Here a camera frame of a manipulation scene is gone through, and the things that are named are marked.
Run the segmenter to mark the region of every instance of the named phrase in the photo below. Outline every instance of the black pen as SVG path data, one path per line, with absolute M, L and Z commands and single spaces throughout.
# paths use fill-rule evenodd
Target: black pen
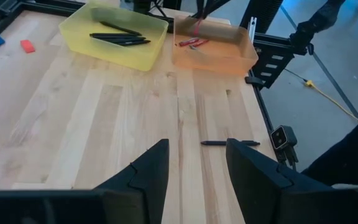
M 137 37 L 135 34 L 110 34 L 110 33 L 92 33 L 89 34 L 91 37 L 111 37 L 111 38 L 127 38 L 127 37 Z
M 247 146 L 258 146 L 258 145 L 260 145 L 259 142 L 250 141 L 250 140 L 245 140 L 245 141 L 241 141 L 241 142 L 246 144 Z M 202 141 L 201 144 L 204 145 L 204 146 L 225 146 L 226 141 Z
M 142 35 L 140 32 L 136 32 L 136 31 L 133 31 L 133 30 L 130 30 L 130 29 L 125 29 L 125 28 L 119 27 L 119 26 L 117 26 L 117 25 L 108 23 L 108 22 L 101 21 L 100 23 L 103 24 L 103 25 L 105 25 L 105 26 L 108 26 L 108 27 L 111 27 L 111 28 L 115 28 L 115 29 L 119 29 L 119 30 L 121 30 L 121 31 L 130 33 L 130 34 Z
M 150 43 L 149 40 L 141 40 L 141 41 L 128 41 L 128 42 L 121 42 L 121 43 L 115 43 L 114 44 L 118 44 L 121 46 L 132 46 L 132 45 L 139 45 L 139 44 L 147 44 Z
M 100 38 L 100 37 L 93 37 L 95 39 L 99 39 L 99 40 L 105 40 L 111 43 L 119 43 L 119 42 L 128 42 L 128 41 L 140 41 L 140 40 L 145 40 L 146 37 L 131 37 L 131 38 Z

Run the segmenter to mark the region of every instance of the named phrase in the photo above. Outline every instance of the wooden tabletop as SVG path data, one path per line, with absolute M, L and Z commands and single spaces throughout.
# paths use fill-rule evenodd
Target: wooden tabletop
M 0 189 L 91 189 L 168 138 L 163 223 L 243 223 L 224 147 L 200 141 L 252 139 L 275 159 L 252 87 L 174 67 L 170 34 L 149 72 L 76 54 L 64 19 L 24 11 L 1 34 Z

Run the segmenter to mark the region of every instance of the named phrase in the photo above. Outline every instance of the yellow plastic bin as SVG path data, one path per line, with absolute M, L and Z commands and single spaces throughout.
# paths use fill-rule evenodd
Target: yellow plastic bin
M 99 23 L 105 21 L 140 32 L 148 44 L 123 47 L 90 37 L 90 33 L 124 33 Z M 168 22 L 103 2 L 85 4 L 59 25 L 68 47 L 75 52 L 148 71 L 152 68 L 167 35 Z
M 173 63 L 179 67 L 198 68 L 227 74 L 246 74 L 258 61 L 248 31 L 242 27 L 176 16 L 173 40 Z M 179 42 L 199 37 L 209 42 L 197 47 L 180 47 Z

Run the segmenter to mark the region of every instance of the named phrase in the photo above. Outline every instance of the wire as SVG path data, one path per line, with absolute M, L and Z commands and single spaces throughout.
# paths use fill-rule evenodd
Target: wire
M 320 89 L 318 89 L 314 83 L 311 83 L 313 86 L 313 88 L 315 90 L 317 90 L 319 93 L 321 93 L 323 96 L 325 96 L 327 99 L 331 100 L 331 102 L 333 102 L 336 106 L 338 106 L 340 109 L 343 110 L 343 112 L 347 113 L 349 116 L 351 116 L 352 118 L 354 118 L 356 121 L 358 121 L 358 118 L 356 118 L 352 113 L 348 112 L 348 110 L 346 110 L 345 108 L 343 108 L 337 101 L 335 101 L 334 99 L 332 99 L 330 96 L 328 96 L 327 94 L 323 93 Z
M 198 35 L 198 31 L 199 31 L 199 29 L 200 29 L 200 24 L 201 24 L 201 21 L 202 21 L 202 20 L 203 20 L 202 18 L 198 19 L 196 28 L 194 29 L 194 35 Z
M 157 0 L 154 0 L 154 6 L 153 7 L 156 7 L 162 14 L 163 17 L 167 18 L 167 15 L 164 13 L 164 11 L 161 9 L 161 7 L 159 6 L 159 3 L 157 2 Z
M 157 5 L 160 5 L 162 1 L 163 1 L 163 0 L 157 1 Z M 154 3 L 154 5 L 150 8 L 149 11 L 151 11 L 151 10 L 154 9 L 154 8 L 155 8 L 155 3 Z
M 307 80 L 305 78 L 302 78 L 301 76 L 299 76 L 298 74 L 296 74 L 295 72 L 292 72 L 286 68 L 284 68 L 284 70 L 290 72 L 291 74 L 297 76 L 298 78 L 302 79 L 305 82 L 305 85 L 310 87 L 310 88 L 314 88 L 317 92 L 319 92 L 320 94 L 322 94 L 325 98 L 329 99 L 331 102 L 333 102 L 336 106 L 338 106 L 341 110 L 343 110 L 343 112 L 345 112 L 346 114 L 348 114 L 349 116 L 351 116 L 352 118 L 354 118 L 356 121 L 358 121 L 358 118 L 356 118 L 351 112 L 349 112 L 348 110 L 346 110 L 343 106 L 341 106 L 337 101 L 335 101 L 334 99 L 332 99 L 330 96 L 328 96 L 327 94 L 325 94 L 323 91 L 321 91 L 319 88 L 317 88 L 317 86 L 311 81 L 311 80 Z
M 292 75 L 295 75 L 296 77 L 302 79 L 303 81 L 307 82 L 307 79 L 300 77 L 300 75 L 296 74 L 295 72 L 289 71 L 289 70 L 286 69 L 286 68 L 284 68 L 284 70 L 286 70 L 287 72 L 291 73 Z
M 202 13 L 202 16 L 201 18 L 205 19 L 206 16 L 208 15 L 208 12 L 211 10 L 211 7 L 214 3 L 214 0 L 207 0 L 206 1 L 206 4 L 205 4 L 205 7 L 203 9 L 203 13 Z
M 197 0 L 197 13 L 200 13 L 201 16 L 204 14 L 204 0 Z

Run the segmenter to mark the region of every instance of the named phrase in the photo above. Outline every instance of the floor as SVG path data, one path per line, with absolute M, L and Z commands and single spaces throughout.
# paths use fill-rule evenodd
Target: floor
M 325 0 L 284 0 L 268 34 L 288 37 L 294 25 L 309 19 Z M 231 0 L 211 16 L 229 19 L 238 25 L 247 7 L 244 0 Z M 183 0 L 182 10 L 196 11 L 194 0 Z M 299 56 L 287 69 L 313 82 L 326 94 L 349 109 L 339 94 L 358 112 L 358 0 L 347 0 L 337 23 L 315 35 L 314 56 Z M 284 71 L 262 96 L 274 126 L 289 125 L 298 138 L 298 170 L 309 166 L 330 146 L 343 138 L 357 121 L 317 92 L 303 86 L 294 75 Z

